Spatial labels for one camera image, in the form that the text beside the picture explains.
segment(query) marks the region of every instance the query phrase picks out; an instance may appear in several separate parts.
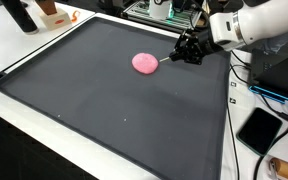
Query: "white table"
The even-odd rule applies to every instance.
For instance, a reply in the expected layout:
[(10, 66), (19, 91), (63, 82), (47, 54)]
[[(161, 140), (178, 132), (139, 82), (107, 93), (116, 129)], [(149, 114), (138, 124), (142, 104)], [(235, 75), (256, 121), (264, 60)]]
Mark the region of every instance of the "white table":
[[(95, 16), (162, 33), (171, 37), (179, 36), (178, 34), (102, 14), (96, 14)], [(10, 72), (15, 67), (18, 67), (37, 53), (41, 52), (43, 49), (55, 43), (57, 40), (58, 39), (31, 54), (6, 72)], [(241, 51), (236, 51), (236, 53), (246, 61), (250, 59), (250, 54), (248, 53), (243, 53)], [(254, 94), (247, 90), (245, 85), (237, 81), (233, 74), (231, 74), (230, 79), (234, 80), (238, 84), (236, 88), (230, 87), (229, 94), (230, 97), (235, 98), (238, 102), (236, 105), (230, 105), (233, 129), (236, 133), (243, 122), (245, 122), (252, 109), (255, 106), (264, 107), (264, 105), (258, 97), (254, 96)], [(278, 107), (278, 104), (273, 105), (273, 102), (269, 102), (272, 103), (272, 106), (280, 108)], [(0, 117), (99, 179), (157, 179), (153, 174), (132, 162), (104, 149), (102, 146), (92, 142), (91, 140), (1, 93)], [(233, 180), (236, 179), (236, 167), (228, 122), (226, 123), (225, 128), (221, 177), (224, 180)], [(241, 179), (252, 179), (253, 169), (258, 157), (240, 142), (236, 141), (236, 144)], [(270, 154), (288, 161), (288, 136), (281, 140), (279, 144), (276, 144), (276, 146), (270, 151)], [(267, 168), (264, 168), (267, 167), (264, 166), (264, 163), (265, 162), (263, 162), (263, 166), (259, 173), (259, 179), (268, 179), (268, 170)]]
[(39, 32), (34, 35), (24, 34), (5, 7), (0, 6), (0, 71), (95, 14), (91, 11), (56, 3), (56, 7), (62, 8), (70, 17), (75, 10), (81, 14), (77, 22), (72, 25), (48, 31), (39, 17), (39, 13), (42, 11), (39, 6), (34, 1), (24, 1), (29, 5), (26, 10), (39, 28)]
[[(240, 57), (240, 59), (245, 62), (250, 62), (251, 54), (234, 50), (236, 55)], [(240, 64), (239, 61), (236, 60), (234, 56), (231, 57), (231, 63)], [(247, 80), (248, 72), (242, 68), (235, 67), (236, 72), (242, 79)], [(248, 116), (252, 113), (255, 107), (260, 107), (271, 114), (275, 115), (272, 111), (266, 107), (262, 98), (258, 95), (254, 95), (252, 92), (248, 90), (248, 87), (245, 83), (241, 82), (236, 78), (233, 72), (230, 74), (230, 82), (235, 82), (236, 87), (229, 86), (229, 98), (233, 98), (236, 100), (236, 104), (229, 103), (232, 126), (233, 131), (236, 134), (242, 125), (246, 122)], [(269, 104), (278, 111), (284, 111), (283, 105), (275, 102), (273, 100), (267, 99)], [(288, 126), (288, 122), (282, 120), (283, 126), (279, 132), (282, 133)], [(259, 158), (253, 151), (248, 149), (244, 144), (235, 139), (237, 155), (239, 160), (240, 172), (241, 172), (241, 180), (244, 179), (253, 179), (253, 172), (255, 168), (255, 164), (257, 159)], [(235, 157), (233, 154), (233, 145), (232, 138), (230, 136), (230, 129), (228, 120), (226, 122), (225, 127), (225, 138), (224, 138), (224, 147), (223, 147), (223, 159), (222, 159), (222, 174), (221, 179), (236, 179), (236, 165), (235, 165)], [(261, 168), (258, 173), (258, 180), (261, 179), (270, 179), (270, 172), (268, 168), (268, 161), (271, 157), (277, 157), (282, 160), (288, 161), (288, 134), (281, 139), (273, 148), (269, 151), (267, 157), (263, 160), (261, 164)]]

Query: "black phone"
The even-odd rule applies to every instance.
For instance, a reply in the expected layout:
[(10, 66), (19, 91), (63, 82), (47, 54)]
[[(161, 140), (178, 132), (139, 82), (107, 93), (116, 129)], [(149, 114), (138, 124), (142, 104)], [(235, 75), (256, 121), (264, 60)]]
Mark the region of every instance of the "black phone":
[(265, 156), (281, 126), (281, 120), (263, 109), (256, 108), (238, 132), (237, 139), (256, 154)]

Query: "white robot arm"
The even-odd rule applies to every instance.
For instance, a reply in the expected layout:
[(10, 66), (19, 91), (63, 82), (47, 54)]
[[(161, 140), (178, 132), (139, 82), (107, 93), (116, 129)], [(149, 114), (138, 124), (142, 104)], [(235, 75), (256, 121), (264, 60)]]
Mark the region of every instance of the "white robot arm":
[(201, 58), (214, 52), (249, 45), (257, 40), (288, 32), (288, 0), (270, 0), (234, 13), (216, 13), (208, 30), (197, 34), (184, 32), (169, 56), (173, 61), (201, 64)]

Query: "black tray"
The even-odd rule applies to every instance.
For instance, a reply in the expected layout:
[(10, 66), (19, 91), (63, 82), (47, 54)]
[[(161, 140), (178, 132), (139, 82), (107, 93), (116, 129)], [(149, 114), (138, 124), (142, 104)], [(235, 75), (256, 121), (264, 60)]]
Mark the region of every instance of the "black tray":
[(229, 54), (163, 62), (151, 75), (131, 64), (140, 52), (165, 58), (175, 42), (92, 18), (0, 79), (0, 91), (162, 179), (220, 179)]

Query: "pink play dough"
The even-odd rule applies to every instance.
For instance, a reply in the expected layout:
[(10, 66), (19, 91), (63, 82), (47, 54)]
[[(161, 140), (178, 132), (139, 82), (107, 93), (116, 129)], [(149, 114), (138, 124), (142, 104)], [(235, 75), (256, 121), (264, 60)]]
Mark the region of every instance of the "pink play dough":
[(158, 61), (151, 54), (139, 53), (133, 57), (132, 64), (137, 71), (143, 74), (151, 74), (156, 70)]

